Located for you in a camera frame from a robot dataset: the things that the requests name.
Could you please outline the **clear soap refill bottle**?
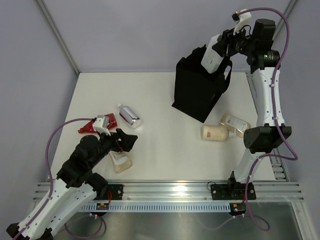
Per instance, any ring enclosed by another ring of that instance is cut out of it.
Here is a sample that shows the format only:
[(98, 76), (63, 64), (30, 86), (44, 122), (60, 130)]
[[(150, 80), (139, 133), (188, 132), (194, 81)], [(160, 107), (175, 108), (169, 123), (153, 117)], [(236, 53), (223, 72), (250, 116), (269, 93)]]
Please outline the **clear soap refill bottle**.
[(132, 160), (125, 151), (111, 151), (108, 156), (111, 159), (115, 173), (122, 173), (133, 166)]

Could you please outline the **white bottle black cap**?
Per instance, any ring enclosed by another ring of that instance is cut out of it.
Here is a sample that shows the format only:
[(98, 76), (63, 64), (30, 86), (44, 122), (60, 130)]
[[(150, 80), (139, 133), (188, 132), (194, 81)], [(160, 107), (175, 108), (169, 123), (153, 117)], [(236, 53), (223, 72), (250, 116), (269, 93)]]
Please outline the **white bottle black cap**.
[(214, 73), (223, 60), (223, 57), (219, 56), (217, 52), (212, 50), (212, 46), (221, 40), (221, 36), (222, 35), (217, 34), (210, 39), (201, 60), (201, 65), (209, 74)]

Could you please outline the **red dish soap bottle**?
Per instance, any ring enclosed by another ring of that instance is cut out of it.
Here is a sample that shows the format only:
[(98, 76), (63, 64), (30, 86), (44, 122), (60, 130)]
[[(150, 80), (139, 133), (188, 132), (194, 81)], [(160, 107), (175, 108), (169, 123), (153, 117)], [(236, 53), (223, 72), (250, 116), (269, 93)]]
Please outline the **red dish soap bottle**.
[(78, 130), (79, 134), (109, 133), (109, 130), (118, 126), (113, 113), (98, 115)]

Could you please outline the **amber pump soap bottle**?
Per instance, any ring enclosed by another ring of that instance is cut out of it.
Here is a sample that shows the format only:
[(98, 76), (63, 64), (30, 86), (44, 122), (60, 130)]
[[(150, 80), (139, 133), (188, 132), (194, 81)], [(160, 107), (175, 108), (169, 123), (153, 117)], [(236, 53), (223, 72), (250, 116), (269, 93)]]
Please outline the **amber pump soap bottle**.
[(229, 113), (225, 113), (220, 120), (220, 124), (228, 131), (234, 132), (236, 136), (243, 137), (246, 130), (251, 128), (251, 124), (247, 121), (239, 119)]

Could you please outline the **cream lotion bottle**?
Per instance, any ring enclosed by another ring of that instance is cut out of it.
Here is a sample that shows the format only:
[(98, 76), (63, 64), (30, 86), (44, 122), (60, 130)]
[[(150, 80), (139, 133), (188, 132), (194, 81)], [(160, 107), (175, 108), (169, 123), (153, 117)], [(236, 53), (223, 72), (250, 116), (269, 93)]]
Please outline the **cream lotion bottle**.
[(236, 132), (228, 130), (223, 125), (203, 125), (200, 136), (201, 139), (205, 141), (224, 142), (228, 138), (234, 138)]

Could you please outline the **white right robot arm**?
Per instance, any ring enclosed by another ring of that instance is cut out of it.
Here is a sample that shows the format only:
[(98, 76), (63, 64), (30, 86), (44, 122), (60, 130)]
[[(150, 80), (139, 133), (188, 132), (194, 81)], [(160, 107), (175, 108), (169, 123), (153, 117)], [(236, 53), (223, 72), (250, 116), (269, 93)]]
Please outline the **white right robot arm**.
[(251, 34), (238, 21), (235, 28), (214, 36), (207, 46), (198, 47), (182, 58), (175, 72), (131, 73), (126, 80), (127, 97), (142, 112), (144, 126), (133, 153), (136, 164), (131, 179), (169, 180), (179, 178), (191, 165), (209, 167), (227, 160), (230, 147), (204, 147), (191, 134), (195, 119), (204, 123), (227, 91), (235, 54), (247, 57), (247, 80), (257, 112), (256, 127), (238, 124), (224, 115), (219, 126), (204, 125), (201, 137), (224, 141), (231, 135), (243, 137), (244, 155), (225, 184), (211, 186), (214, 199), (253, 199), (253, 177), (264, 157), (271, 155), (291, 135), (281, 114), (278, 79), (283, 55), (272, 49), (276, 25), (258, 19)]

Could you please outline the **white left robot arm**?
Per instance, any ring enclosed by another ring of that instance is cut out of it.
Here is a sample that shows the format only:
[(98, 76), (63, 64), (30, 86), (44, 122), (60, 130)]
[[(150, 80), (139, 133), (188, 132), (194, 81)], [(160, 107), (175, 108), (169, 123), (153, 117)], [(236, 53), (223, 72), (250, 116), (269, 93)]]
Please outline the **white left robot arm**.
[(108, 181), (93, 168), (109, 152), (130, 152), (137, 139), (120, 128), (110, 134), (84, 136), (36, 208), (23, 221), (10, 224), (7, 233), (14, 240), (53, 239), (81, 207), (107, 195)]

